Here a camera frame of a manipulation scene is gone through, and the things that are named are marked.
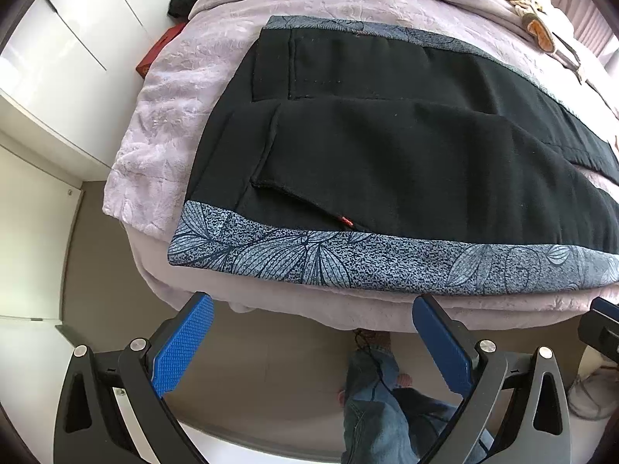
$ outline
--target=person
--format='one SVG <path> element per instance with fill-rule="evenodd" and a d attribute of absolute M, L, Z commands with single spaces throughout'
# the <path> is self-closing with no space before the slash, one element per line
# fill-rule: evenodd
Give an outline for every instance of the person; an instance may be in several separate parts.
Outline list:
<path fill-rule="evenodd" d="M 398 384 L 388 331 L 355 330 L 344 404 L 342 464 L 416 464 L 432 447 L 456 407 Z M 484 431 L 466 464 L 486 458 L 493 438 Z"/>

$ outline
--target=gray floor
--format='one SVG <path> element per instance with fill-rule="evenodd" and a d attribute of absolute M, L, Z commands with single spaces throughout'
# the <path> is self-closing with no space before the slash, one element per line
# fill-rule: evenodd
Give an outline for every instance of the gray floor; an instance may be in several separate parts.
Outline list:
<path fill-rule="evenodd" d="M 135 269 L 120 223 L 101 212 L 103 183 L 85 183 L 70 244 L 64 324 L 95 351 L 150 336 L 174 310 Z M 179 387 L 166 397 L 172 412 L 207 432 L 283 455 L 335 458 L 342 451 L 336 393 L 344 384 L 352 334 L 299 316 L 255 310 L 237 314 L 216 302 L 216 318 Z M 565 383 L 584 345 L 578 319 L 528 330 L 475 331 L 500 349 L 554 349 Z M 400 367 L 422 392 L 457 403 L 416 334 L 394 333 Z"/>

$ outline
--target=pink curtain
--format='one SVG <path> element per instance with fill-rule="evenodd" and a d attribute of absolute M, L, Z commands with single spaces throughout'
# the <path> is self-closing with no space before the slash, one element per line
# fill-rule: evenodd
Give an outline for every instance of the pink curtain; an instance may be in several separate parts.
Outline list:
<path fill-rule="evenodd" d="M 574 38 L 599 56 L 613 37 L 613 32 L 591 0 L 552 0 L 574 25 Z"/>

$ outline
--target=metal screw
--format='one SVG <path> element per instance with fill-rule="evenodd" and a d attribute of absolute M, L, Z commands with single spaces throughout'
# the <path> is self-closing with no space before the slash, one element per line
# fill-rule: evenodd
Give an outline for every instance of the metal screw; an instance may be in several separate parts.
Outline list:
<path fill-rule="evenodd" d="M 482 340 L 479 342 L 479 348 L 485 353 L 493 353 L 496 351 L 496 344 L 492 340 Z"/>
<path fill-rule="evenodd" d="M 132 351 L 143 351 L 146 347 L 146 340 L 143 338 L 136 338 L 133 342 L 131 342 L 130 347 Z"/>
<path fill-rule="evenodd" d="M 546 359 L 552 358 L 552 350 L 548 347 L 540 347 L 540 356 Z"/>
<path fill-rule="evenodd" d="M 85 345 L 78 345 L 75 349 L 73 349 L 73 355 L 76 358 L 81 358 L 83 355 L 86 354 L 86 352 L 88 352 L 88 347 L 86 347 Z"/>

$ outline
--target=blue gripper pad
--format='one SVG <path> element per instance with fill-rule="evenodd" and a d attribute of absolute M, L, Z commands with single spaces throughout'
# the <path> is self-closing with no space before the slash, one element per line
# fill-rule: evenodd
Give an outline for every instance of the blue gripper pad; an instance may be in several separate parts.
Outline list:
<path fill-rule="evenodd" d="M 591 310 L 596 310 L 600 314 L 603 314 L 613 321 L 619 322 L 619 306 L 605 300 L 604 298 L 594 298 L 591 302 Z"/>
<path fill-rule="evenodd" d="M 468 396 L 474 386 L 471 363 L 423 298 L 413 302 L 413 322 L 451 392 Z"/>
<path fill-rule="evenodd" d="M 174 390 L 213 324 L 214 307 L 204 295 L 153 361 L 152 384 L 159 397 Z"/>

